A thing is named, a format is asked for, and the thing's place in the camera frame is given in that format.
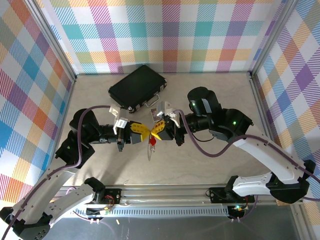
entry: cable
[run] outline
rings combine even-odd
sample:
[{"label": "cable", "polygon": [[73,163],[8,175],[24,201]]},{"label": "cable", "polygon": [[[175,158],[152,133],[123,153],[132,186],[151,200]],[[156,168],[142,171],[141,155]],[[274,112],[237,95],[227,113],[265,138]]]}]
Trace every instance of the cable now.
[{"label": "cable", "polygon": [[245,198],[245,201],[246,201],[245,207],[248,207],[248,197],[245,196],[244,198]]},{"label": "cable", "polygon": [[211,189],[208,189],[207,191],[205,191],[205,195],[206,195],[207,197],[209,197],[209,198],[210,198],[210,196],[207,194],[208,191],[211,191],[213,194],[217,195],[219,198],[221,198],[221,199],[223,199],[223,200],[228,200],[228,199],[226,199],[225,197],[222,197],[222,196],[220,196],[219,194],[217,194],[216,192],[212,191]]},{"label": "cable", "polygon": [[201,142],[201,143],[207,143],[207,142],[210,142],[211,140],[213,140],[215,138],[215,136],[213,136],[213,138],[211,139],[208,139],[208,140],[200,140],[199,138],[197,138],[194,133],[192,132],[192,136],[195,138],[195,140],[197,140],[198,142]]},{"label": "cable", "polygon": [[105,198],[108,198],[108,200],[109,200],[110,212],[111,212],[111,211],[112,211],[112,207],[115,205],[115,199],[114,199],[114,197],[111,196],[111,195],[107,195],[107,196],[105,196]]},{"label": "cable", "polygon": [[258,203],[258,195],[256,196],[255,198],[255,201],[254,201],[254,204],[252,206],[252,208],[248,211],[248,213],[246,215],[244,215],[243,217],[241,217],[241,220],[244,220],[246,219],[248,216],[250,216],[252,214],[252,212],[254,211],[254,209],[256,208],[257,206],[257,203]]},{"label": "cable", "polygon": [[[85,221],[91,223],[91,221],[90,221],[88,218],[86,218],[86,217],[84,217],[84,216],[81,216],[80,214],[76,213],[75,211],[73,211],[73,213],[74,213],[75,215],[77,215],[80,219],[85,220]],[[116,236],[115,231],[112,229],[112,227],[111,227],[108,223],[103,222],[103,221],[99,221],[99,223],[100,223],[100,224],[103,224],[103,225],[106,225],[106,226],[110,229],[110,231],[112,232],[113,236]]]},{"label": "cable", "polygon": [[1,240],[5,240],[10,228],[14,225],[15,221],[17,220],[17,218],[19,217],[19,215],[21,214],[22,212],[22,209],[25,208],[25,206],[27,205],[28,201],[31,199],[31,197],[36,193],[36,191],[54,174],[58,173],[59,171],[61,170],[64,170],[64,169],[70,169],[70,168],[76,168],[78,167],[81,162],[82,162],[82,147],[81,147],[81,126],[82,126],[82,121],[85,117],[85,115],[93,110],[93,109],[109,109],[110,106],[109,105],[98,105],[98,106],[92,106],[92,107],[89,107],[87,108],[86,110],[83,111],[83,113],[81,114],[80,116],[80,119],[79,119],[79,123],[78,123],[78,128],[77,128],[77,143],[78,143],[78,152],[79,152],[79,159],[78,159],[78,162],[77,163],[74,163],[73,165],[69,165],[69,166],[61,166],[61,167],[58,167],[57,169],[53,170],[51,173],[49,173],[46,178],[44,178],[41,182],[39,182],[38,185],[34,186],[34,188],[30,191],[30,193],[27,195],[27,197],[25,198],[24,202],[22,203],[20,209],[16,212],[15,216],[13,217],[13,219],[11,220],[11,222],[9,223],[8,227],[6,228]]},{"label": "cable", "polygon": [[[192,135],[192,132],[188,126],[187,120],[186,120],[186,116],[184,114],[184,112],[180,109],[175,110],[174,111],[175,114],[180,114],[183,124],[185,126],[185,130],[188,133],[188,135],[191,138],[191,141],[193,142],[193,144],[195,145],[195,147],[205,156],[209,157],[209,158],[216,158],[221,156],[223,153],[225,153],[225,151],[232,145],[234,144],[236,141],[239,141],[241,139],[245,139],[245,138],[251,138],[251,139],[255,139],[258,140],[268,146],[270,146],[274,151],[276,151],[278,154],[280,154],[282,157],[284,157],[286,160],[288,160],[292,165],[294,165],[296,168],[298,168],[299,170],[301,170],[302,172],[304,172],[305,174],[309,175],[310,177],[312,177],[314,180],[316,180],[319,184],[320,184],[320,179],[317,178],[313,173],[309,172],[308,170],[304,169],[303,167],[301,167],[298,163],[296,163],[295,161],[293,161],[288,155],[286,155],[283,151],[281,151],[280,149],[278,149],[277,146],[271,144],[270,142],[268,142],[267,140],[259,137],[259,136],[254,136],[254,135],[250,135],[250,134],[245,134],[245,135],[241,135],[241,136],[237,136],[235,137],[232,141],[230,141],[220,152],[218,153],[208,153],[205,150],[203,150],[199,144],[197,143],[196,139],[194,138],[194,136]],[[303,199],[305,200],[309,200],[309,201],[315,201],[315,202],[320,202],[320,198],[310,198],[310,197],[303,197]]]},{"label": "cable", "polygon": [[77,188],[74,186],[69,187],[68,190],[66,191],[65,195],[67,195],[70,192],[70,190],[76,190],[76,189]]}]

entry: plaid fabric backdrop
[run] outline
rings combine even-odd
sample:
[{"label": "plaid fabric backdrop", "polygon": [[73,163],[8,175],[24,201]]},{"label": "plaid fabric backdrop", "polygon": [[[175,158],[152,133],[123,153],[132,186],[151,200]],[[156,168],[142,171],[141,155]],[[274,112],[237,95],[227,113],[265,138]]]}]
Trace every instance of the plaid fabric backdrop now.
[{"label": "plaid fabric backdrop", "polygon": [[0,0],[0,202],[16,203],[50,161],[72,82],[23,0]]},{"label": "plaid fabric backdrop", "polygon": [[285,1],[38,3],[78,73],[121,74],[141,64],[159,73],[246,72],[253,67]]},{"label": "plaid fabric backdrop", "polygon": [[[258,73],[275,141],[300,159],[317,163],[320,177],[320,2],[301,0]],[[309,179],[314,198],[320,187]],[[307,202],[311,223],[320,238],[320,205]]]}]

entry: small red item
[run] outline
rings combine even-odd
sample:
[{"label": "small red item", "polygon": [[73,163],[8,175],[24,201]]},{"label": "small red item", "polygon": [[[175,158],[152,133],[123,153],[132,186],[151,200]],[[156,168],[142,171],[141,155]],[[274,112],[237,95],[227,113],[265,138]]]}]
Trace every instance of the small red item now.
[{"label": "small red item", "polygon": [[156,142],[157,142],[157,141],[156,141],[156,138],[155,138],[154,136],[150,137],[149,143],[150,143],[151,146],[156,145]]}]

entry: black zipper case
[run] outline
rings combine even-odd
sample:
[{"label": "black zipper case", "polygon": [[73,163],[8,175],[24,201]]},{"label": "black zipper case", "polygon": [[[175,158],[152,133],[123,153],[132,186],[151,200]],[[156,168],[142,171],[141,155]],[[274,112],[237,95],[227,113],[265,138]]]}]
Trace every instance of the black zipper case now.
[{"label": "black zipper case", "polygon": [[163,76],[142,65],[110,87],[108,92],[118,104],[134,113],[166,86],[167,80]]}]

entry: floor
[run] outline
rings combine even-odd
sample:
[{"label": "floor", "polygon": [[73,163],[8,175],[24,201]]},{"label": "floor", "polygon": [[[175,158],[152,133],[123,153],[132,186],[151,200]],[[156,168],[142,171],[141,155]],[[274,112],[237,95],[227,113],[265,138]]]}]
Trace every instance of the floor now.
[{"label": "floor", "polygon": [[[262,129],[256,103],[245,73],[177,73],[162,74],[167,87],[160,93],[160,100],[170,102],[175,108],[189,113],[188,92],[204,86],[213,90],[223,108],[235,108]],[[70,130],[69,122],[76,111],[95,105],[115,104],[108,94],[110,86],[124,75],[81,75],[74,87],[61,142]],[[112,124],[111,113],[105,109],[94,110],[101,125]],[[144,123],[150,129],[153,119],[150,109],[142,107],[130,115],[131,120]],[[207,131],[195,134],[200,139],[209,139]],[[118,152],[115,144],[93,145],[95,154],[66,182],[66,186],[81,185],[90,177],[96,177],[106,185],[122,184],[223,184],[230,176],[254,176],[266,173],[268,169],[248,153],[231,146],[218,158],[202,155],[186,136],[185,144],[178,147],[174,141],[158,141],[151,161],[147,157],[147,141],[128,144]],[[201,143],[210,153],[217,153],[226,145],[220,140]]]}]

